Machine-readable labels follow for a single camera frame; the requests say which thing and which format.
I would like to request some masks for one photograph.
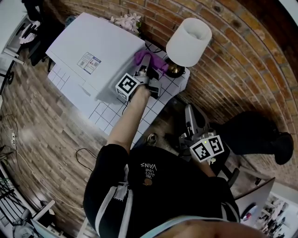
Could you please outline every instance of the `wooden floor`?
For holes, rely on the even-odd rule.
[[[1,145],[11,146],[8,127],[17,131],[13,118],[18,126],[19,154],[17,158],[16,153],[9,156],[7,169],[36,209],[41,208],[39,199],[54,199],[57,224],[76,236],[85,218],[82,202],[91,172],[76,161],[75,152],[87,148],[97,154],[106,140],[47,79],[47,62],[32,67],[25,55],[27,52],[20,56],[25,64],[14,65],[13,83],[6,84],[2,94],[0,114],[13,116],[3,119],[6,126],[1,127]],[[80,162],[93,169],[95,159],[85,151],[79,153]]]

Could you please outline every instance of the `printer label sticker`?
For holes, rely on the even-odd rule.
[[[87,73],[92,74],[97,66],[101,63],[101,60],[97,59],[90,53],[84,54],[84,56],[77,63],[79,67],[84,69]]]

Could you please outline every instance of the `white tiled table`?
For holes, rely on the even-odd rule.
[[[151,51],[159,50],[158,47],[149,42],[146,42],[146,44]],[[167,54],[164,51],[157,53],[157,55],[162,58],[167,57]],[[159,81],[162,83],[161,96],[158,100],[153,97],[149,98],[138,131],[133,140],[132,147],[144,134],[167,102],[185,89],[190,76],[190,71],[187,68],[185,68],[184,75],[175,79],[163,75],[160,71],[157,72],[159,74]],[[90,97],[90,95],[80,86],[78,81],[66,74],[57,64],[49,73],[48,78],[87,118],[89,118],[90,121],[97,125],[107,135],[110,134],[111,130],[122,116],[123,110],[126,109],[126,102],[120,96],[118,97],[119,104],[108,104]]]

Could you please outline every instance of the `white printer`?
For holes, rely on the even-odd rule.
[[[115,86],[125,73],[134,74],[134,54],[144,48],[137,36],[82,13],[46,53],[91,97],[117,104]]]

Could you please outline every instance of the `black bag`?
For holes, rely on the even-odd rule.
[[[273,121],[257,112],[242,112],[216,130],[238,155],[274,154],[279,165],[288,162],[293,155],[292,136],[287,132],[280,133]]]

